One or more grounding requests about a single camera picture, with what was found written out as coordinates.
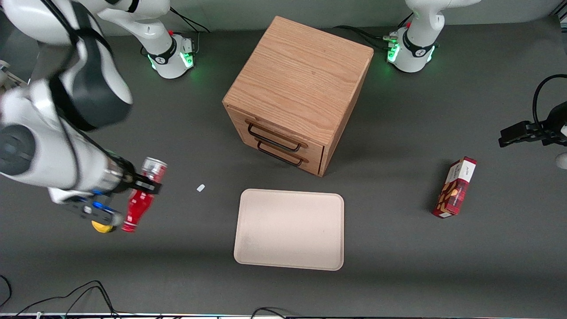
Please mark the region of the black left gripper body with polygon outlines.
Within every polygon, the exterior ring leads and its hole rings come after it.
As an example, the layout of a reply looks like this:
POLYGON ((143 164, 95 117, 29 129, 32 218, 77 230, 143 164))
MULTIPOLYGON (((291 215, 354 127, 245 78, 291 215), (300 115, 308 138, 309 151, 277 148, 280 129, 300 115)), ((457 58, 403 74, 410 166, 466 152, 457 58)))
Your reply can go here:
POLYGON ((541 143, 544 147, 557 144, 567 146, 566 124, 567 124, 567 102, 563 102, 551 109, 547 119, 540 122, 544 130, 541 143))

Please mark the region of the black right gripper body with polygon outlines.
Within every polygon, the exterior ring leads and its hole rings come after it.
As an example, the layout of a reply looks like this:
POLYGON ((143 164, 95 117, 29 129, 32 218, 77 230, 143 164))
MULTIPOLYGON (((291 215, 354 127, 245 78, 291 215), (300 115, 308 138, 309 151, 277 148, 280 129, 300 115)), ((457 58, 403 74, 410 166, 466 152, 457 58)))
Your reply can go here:
POLYGON ((116 194, 132 188, 135 182, 136 170, 133 164, 123 158, 117 158, 117 164, 122 169, 120 183, 116 186, 116 194))

